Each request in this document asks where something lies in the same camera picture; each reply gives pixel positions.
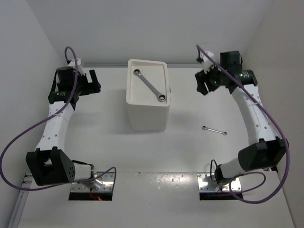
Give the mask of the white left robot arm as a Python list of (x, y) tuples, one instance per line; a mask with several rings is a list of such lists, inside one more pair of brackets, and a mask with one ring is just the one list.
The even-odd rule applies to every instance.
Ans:
[(71, 160), (64, 149), (68, 123), (79, 97), (101, 91), (95, 71), (89, 71), (89, 82), (82, 67), (83, 60), (79, 58), (56, 69), (48, 96), (50, 119), (35, 150), (26, 155), (28, 168), (39, 186), (72, 183), (93, 176), (93, 165)]

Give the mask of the white drawer cabinet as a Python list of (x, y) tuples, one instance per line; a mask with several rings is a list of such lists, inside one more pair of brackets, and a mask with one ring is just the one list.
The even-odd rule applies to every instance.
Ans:
[[(154, 93), (133, 74), (139, 69), (142, 75), (162, 94), (159, 102)], [(167, 64), (160, 61), (130, 59), (128, 61), (126, 105), (130, 124), (135, 131), (164, 131), (169, 119), (171, 94)]]

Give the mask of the long silver ratchet wrench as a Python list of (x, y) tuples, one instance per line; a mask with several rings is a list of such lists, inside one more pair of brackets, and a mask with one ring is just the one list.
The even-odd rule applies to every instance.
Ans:
[(165, 102), (166, 101), (166, 95), (160, 93), (141, 73), (139, 69), (135, 69), (133, 71), (133, 74), (138, 76), (142, 82), (154, 93), (154, 95), (157, 97), (159, 102)]

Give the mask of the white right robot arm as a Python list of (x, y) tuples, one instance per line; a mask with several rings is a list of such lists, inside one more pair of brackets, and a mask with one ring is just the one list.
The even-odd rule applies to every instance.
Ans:
[(235, 159), (218, 165), (214, 171), (217, 183), (227, 183), (236, 175), (277, 166), (286, 148), (261, 110), (263, 105), (257, 79), (252, 70), (243, 70), (239, 51), (221, 53), (221, 68), (211, 62), (213, 57), (211, 52), (198, 51), (197, 62), (204, 67), (195, 74), (197, 91), (207, 95), (221, 86), (227, 88), (239, 107), (248, 134), (248, 147), (240, 150)]

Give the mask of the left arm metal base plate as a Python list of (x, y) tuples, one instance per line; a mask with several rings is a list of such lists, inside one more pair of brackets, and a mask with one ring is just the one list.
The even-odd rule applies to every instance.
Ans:
[(109, 172), (90, 183), (72, 183), (70, 193), (111, 193), (115, 180), (115, 173)]

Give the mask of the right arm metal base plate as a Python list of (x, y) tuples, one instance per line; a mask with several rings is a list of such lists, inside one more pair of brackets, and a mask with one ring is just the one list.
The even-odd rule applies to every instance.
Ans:
[(197, 173), (199, 193), (230, 193), (230, 190), (235, 193), (242, 192), (241, 182), (239, 178), (228, 183), (217, 184), (212, 180), (210, 173)]

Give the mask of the short silver ratchet wrench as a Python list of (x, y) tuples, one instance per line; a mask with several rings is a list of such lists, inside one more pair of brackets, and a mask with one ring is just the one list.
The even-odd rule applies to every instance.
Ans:
[(207, 130), (207, 131), (211, 131), (211, 132), (214, 132), (214, 133), (219, 133), (219, 134), (222, 134), (222, 135), (227, 135), (227, 132), (225, 132), (225, 131), (220, 131), (220, 130), (212, 129), (212, 128), (209, 128), (209, 127), (206, 127), (206, 126), (202, 126), (201, 128), (202, 128), (202, 130)]

